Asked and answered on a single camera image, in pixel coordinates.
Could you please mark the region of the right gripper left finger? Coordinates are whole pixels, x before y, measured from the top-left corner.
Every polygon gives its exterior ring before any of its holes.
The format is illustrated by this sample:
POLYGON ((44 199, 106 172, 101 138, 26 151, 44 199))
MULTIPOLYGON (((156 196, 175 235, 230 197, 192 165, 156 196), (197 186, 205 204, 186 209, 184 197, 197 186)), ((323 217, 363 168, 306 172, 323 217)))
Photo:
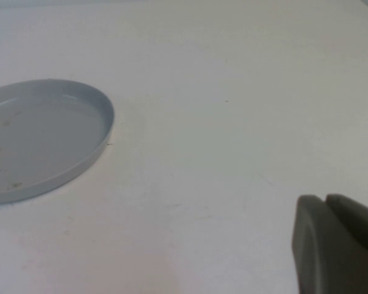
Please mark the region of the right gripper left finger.
POLYGON ((326 199, 298 198, 292 252, 299 293, 368 293, 368 250, 352 237, 326 199))

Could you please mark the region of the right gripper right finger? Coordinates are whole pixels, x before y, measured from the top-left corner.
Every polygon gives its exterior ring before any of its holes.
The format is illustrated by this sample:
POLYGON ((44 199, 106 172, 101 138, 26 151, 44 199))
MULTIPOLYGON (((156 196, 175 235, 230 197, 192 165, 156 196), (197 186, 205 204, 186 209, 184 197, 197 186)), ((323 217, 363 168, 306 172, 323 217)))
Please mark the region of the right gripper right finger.
POLYGON ((329 194, 326 203, 352 237, 368 250, 368 207, 340 194, 329 194))

